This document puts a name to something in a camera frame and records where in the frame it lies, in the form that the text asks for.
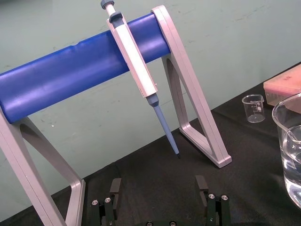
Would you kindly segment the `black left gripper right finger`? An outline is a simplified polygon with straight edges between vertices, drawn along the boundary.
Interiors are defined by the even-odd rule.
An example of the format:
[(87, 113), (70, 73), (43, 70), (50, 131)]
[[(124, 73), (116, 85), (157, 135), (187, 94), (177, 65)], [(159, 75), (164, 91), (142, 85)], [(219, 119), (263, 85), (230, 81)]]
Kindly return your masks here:
[(196, 197), (204, 226), (230, 225), (230, 198), (226, 194), (216, 195), (209, 191), (205, 177), (195, 176)]

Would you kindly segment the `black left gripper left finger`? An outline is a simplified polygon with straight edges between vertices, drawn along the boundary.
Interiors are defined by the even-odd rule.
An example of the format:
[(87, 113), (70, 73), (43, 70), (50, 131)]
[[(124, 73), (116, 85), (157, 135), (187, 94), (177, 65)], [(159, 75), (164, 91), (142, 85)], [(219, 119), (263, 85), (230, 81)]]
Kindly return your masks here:
[(121, 178), (113, 179), (109, 191), (109, 196), (104, 200), (91, 201), (91, 226), (115, 226), (118, 219), (121, 199)]

